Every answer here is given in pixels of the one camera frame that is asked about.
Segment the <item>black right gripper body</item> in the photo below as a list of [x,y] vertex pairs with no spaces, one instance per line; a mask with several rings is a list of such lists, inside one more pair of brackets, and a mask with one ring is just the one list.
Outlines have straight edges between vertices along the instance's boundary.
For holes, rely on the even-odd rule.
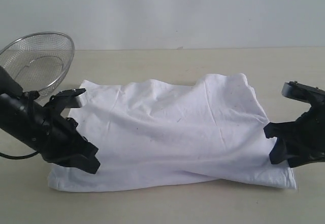
[[295,121],[298,154],[287,160],[291,168],[324,162],[324,105],[310,107]]

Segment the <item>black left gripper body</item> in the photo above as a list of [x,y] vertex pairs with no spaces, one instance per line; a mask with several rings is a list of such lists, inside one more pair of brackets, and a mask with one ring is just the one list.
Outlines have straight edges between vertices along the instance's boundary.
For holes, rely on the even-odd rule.
[[49,142],[41,149],[42,158],[55,163],[73,155],[82,155],[84,138],[77,132],[72,120],[54,116],[49,134]]

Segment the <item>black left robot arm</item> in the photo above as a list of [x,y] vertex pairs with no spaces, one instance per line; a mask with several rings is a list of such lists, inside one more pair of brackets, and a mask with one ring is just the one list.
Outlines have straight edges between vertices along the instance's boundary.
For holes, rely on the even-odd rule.
[[40,154],[44,161],[95,174],[100,162],[98,148],[77,131],[78,123],[64,118],[65,108],[81,108],[84,88],[70,89],[51,96],[41,106],[38,91],[23,88],[1,68],[1,129],[34,150],[23,156],[2,153],[7,159],[27,159]]

